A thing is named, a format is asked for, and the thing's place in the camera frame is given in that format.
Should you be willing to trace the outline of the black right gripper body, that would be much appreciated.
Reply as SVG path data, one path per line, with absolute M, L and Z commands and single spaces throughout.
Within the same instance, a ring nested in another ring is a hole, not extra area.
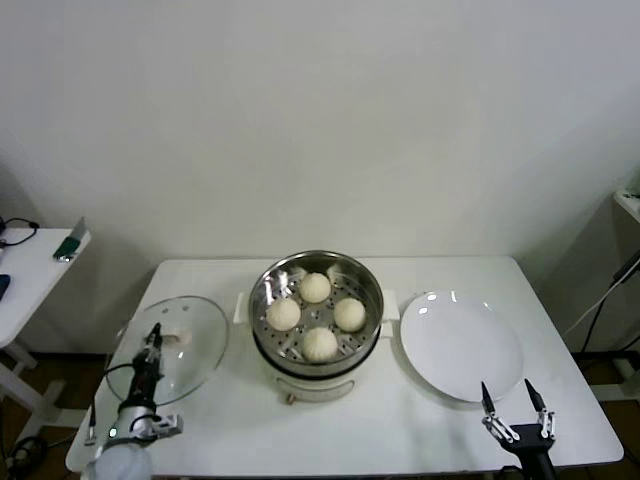
M 549 457 L 549 450 L 555 440 L 543 438 L 539 424 L 514 425 L 512 429 L 519 435 L 519 439 L 505 442 L 504 449 L 517 457 L 524 478 L 555 480 L 556 470 Z

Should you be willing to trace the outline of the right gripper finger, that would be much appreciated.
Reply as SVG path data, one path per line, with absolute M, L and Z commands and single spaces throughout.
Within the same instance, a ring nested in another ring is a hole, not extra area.
M 525 378 L 524 383 L 532 402 L 534 410 L 538 415 L 538 425 L 540 426 L 540 436 L 543 439 L 555 439 L 555 413 L 550 411 L 541 394 L 534 388 L 532 383 Z
M 496 413 L 492 397 L 485 382 L 481 383 L 482 407 L 484 418 L 482 424 L 491 436 L 499 443 L 516 443 L 520 440 L 519 434 L 505 423 Z

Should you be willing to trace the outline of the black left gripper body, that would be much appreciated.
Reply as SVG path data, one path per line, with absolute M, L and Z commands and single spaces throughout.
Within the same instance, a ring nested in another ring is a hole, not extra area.
M 162 378 L 162 373 L 152 374 L 146 370 L 142 357 L 136 357 L 132 366 L 134 375 L 124 404 L 126 406 L 155 406 L 155 392 L 157 384 Z

